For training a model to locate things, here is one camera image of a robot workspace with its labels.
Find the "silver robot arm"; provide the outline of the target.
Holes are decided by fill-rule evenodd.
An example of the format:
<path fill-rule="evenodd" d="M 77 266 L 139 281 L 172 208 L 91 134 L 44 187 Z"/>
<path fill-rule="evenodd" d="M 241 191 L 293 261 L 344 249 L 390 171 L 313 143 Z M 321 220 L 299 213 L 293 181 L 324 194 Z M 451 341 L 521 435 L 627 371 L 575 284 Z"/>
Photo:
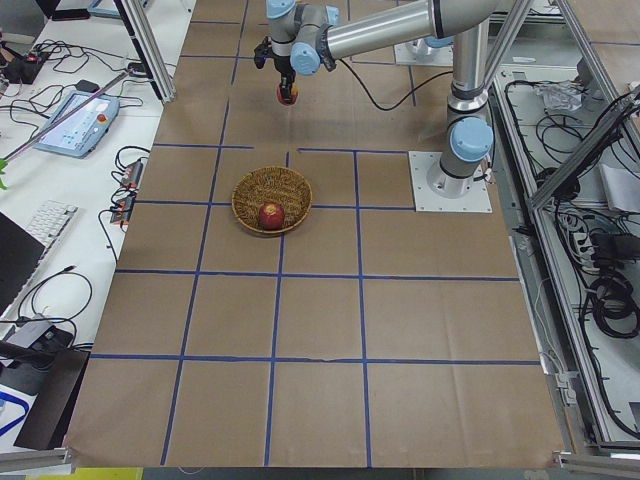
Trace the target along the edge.
<path fill-rule="evenodd" d="M 486 50 L 493 1 L 412 1 L 343 23 L 333 6 L 299 1 L 265 4 L 269 33 L 254 50 L 254 63 L 273 61 L 280 74 L 277 97 L 297 99 L 298 75 L 335 69 L 346 57 L 433 37 L 453 40 L 451 92 L 447 99 L 447 144 L 429 169 L 427 182 L 445 198 L 466 195 L 474 173 L 488 159 L 494 133 L 487 122 Z"/>

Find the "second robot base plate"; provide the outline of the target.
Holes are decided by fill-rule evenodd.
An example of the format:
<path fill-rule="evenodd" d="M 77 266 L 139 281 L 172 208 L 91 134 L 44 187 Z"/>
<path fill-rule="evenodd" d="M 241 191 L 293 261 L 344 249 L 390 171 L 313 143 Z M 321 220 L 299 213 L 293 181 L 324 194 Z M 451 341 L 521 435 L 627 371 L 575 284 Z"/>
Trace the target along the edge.
<path fill-rule="evenodd" d="M 451 67 L 453 39 L 421 38 L 394 46 L 395 63 L 409 66 Z"/>

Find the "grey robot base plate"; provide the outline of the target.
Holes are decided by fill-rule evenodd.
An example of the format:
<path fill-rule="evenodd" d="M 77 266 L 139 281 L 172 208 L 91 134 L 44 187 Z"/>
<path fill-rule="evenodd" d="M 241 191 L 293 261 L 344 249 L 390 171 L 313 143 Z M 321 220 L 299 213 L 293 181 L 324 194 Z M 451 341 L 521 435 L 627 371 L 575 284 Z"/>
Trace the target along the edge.
<path fill-rule="evenodd" d="M 486 182 L 475 180 L 482 173 L 480 166 L 471 177 L 456 179 L 442 170 L 440 157 L 440 152 L 408 152 L 415 210 L 490 214 L 493 209 Z"/>

